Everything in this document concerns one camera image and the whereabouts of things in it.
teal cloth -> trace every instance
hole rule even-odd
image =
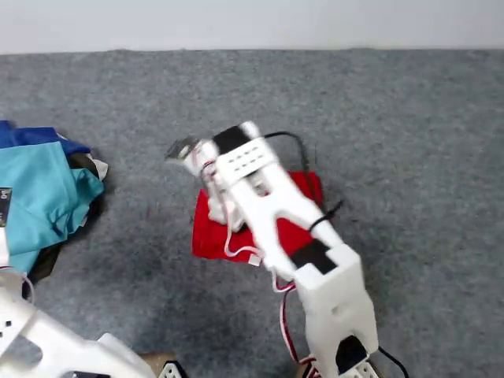
[[[12,187],[9,264],[29,272],[39,250],[66,240],[103,192],[87,169],[70,169],[59,142],[0,149],[0,187]]]

white wall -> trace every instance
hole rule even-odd
[[[0,0],[0,54],[504,47],[504,0]]]

red cloth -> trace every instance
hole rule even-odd
[[[301,192],[306,197],[313,199],[303,172],[289,172],[289,174]],[[313,172],[309,173],[309,177],[313,183],[316,203],[321,203],[321,180]],[[208,196],[205,191],[201,190],[199,192],[198,201],[196,202],[195,226],[192,234],[193,255],[199,258],[224,258],[235,262],[248,262],[251,252],[246,250],[234,258],[226,256],[224,253],[224,244],[226,242],[228,228],[225,225],[210,220],[208,218],[208,213]],[[276,222],[276,226],[278,228],[280,245],[289,255],[312,240],[311,235],[306,230],[291,223],[287,219],[279,218]],[[252,233],[247,227],[244,227],[239,232],[233,232],[231,242],[229,243],[230,251],[238,250],[242,246],[255,246]]]

white plastic bracket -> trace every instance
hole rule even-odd
[[[264,138],[256,138],[219,156],[216,167],[221,179],[230,187],[243,177],[276,161],[278,158]]]
[[[54,378],[67,372],[94,372],[112,378],[155,378],[149,365],[110,334],[98,341],[82,339],[21,297],[0,287],[0,376]],[[24,337],[43,352],[35,365],[6,353],[16,337]]]
[[[380,378],[380,376],[373,366],[366,361],[345,372],[340,378]]]
[[[182,374],[180,374],[175,364],[169,362],[165,365],[165,368],[158,378],[182,378]]]

gray carpet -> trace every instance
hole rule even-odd
[[[198,183],[163,158],[176,138],[254,120],[300,134],[328,203],[346,199],[335,226],[412,376],[504,369],[503,52],[3,56],[0,88],[0,118],[53,125],[111,165],[104,213],[37,287],[81,335],[174,350],[193,377],[294,372],[268,274],[191,256]],[[274,145],[298,167],[291,141]]]

